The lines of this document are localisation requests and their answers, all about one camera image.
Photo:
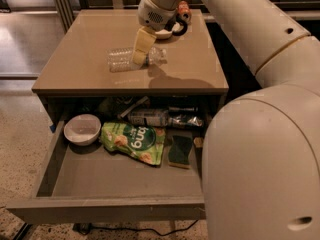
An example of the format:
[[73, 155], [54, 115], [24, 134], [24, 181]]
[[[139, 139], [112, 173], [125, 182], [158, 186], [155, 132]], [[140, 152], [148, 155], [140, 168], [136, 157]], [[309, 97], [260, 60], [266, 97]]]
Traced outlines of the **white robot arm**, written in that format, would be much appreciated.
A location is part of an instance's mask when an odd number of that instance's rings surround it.
[[[141, 0], [159, 31], [181, 0]], [[225, 105], [203, 143], [209, 240], [320, 240], [319, 41], [269, 0], [201, 0], [261, 88]]]

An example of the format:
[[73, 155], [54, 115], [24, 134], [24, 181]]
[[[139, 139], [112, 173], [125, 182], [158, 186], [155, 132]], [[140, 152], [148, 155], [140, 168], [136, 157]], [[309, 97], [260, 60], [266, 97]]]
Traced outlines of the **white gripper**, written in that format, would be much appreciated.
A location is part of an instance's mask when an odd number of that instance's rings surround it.
[[162, 9], [152, 0], [141, 0], [138, 6], [138, 21], [142, 26], [136, 35], [132, 63], [142, 66], [148, 52], [156, 41], [155, 31], [160, 31], [173, 19], [176, 10]]

